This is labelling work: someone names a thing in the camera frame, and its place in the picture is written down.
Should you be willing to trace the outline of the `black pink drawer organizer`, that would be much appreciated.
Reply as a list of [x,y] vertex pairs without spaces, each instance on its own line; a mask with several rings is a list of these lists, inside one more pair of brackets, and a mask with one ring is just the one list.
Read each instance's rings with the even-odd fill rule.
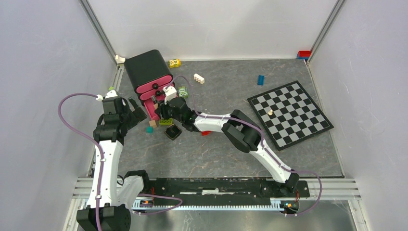
[[141,105],[145,107],[151,120],[158,121],[152,97],[156,97],[158,101],[163,100],[163,87],[173,80],[160,51],[150,50],[126,59],[124,67]]

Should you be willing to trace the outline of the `foundation bottle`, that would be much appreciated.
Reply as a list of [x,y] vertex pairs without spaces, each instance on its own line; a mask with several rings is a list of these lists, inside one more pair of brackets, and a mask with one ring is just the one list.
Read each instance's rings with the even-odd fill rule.
[[158,107],[159,107],[159,102],[158,102],[157,97],[156,97],[156,96],[152,96],[152,97],[151,97],[151,100],[152,100],[152,102],[153,102],[154,110],[157,110]]

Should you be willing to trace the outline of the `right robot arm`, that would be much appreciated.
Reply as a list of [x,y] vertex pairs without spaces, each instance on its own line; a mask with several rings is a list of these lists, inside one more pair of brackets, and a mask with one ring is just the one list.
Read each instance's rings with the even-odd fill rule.
[[190,132],[223,133],[236,149],[251,154],[267,169],[278,183],[281,195],[291,196],[297,191],[299,175],[279,159],[259,126],[242,111],[236,109],[231,114],[210,115],[192,110],[185,99],[176,97],[158,101],[155,112],[162,119],[175,119]]

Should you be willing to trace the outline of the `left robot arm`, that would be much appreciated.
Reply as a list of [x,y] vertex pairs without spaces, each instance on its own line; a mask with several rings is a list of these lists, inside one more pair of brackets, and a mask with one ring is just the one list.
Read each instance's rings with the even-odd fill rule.
[[120,155],[128,130],[136,126],[135,117],[125,98],[109,91],[99,96],[103,114],[93,132],[96,143],[95,172],[86,208],[78,210],[76,220],[85,231],[128,231],[131,208],[139,196],[151,191],[151,183],[144,170],[129,172],[123,186],[117,189]]

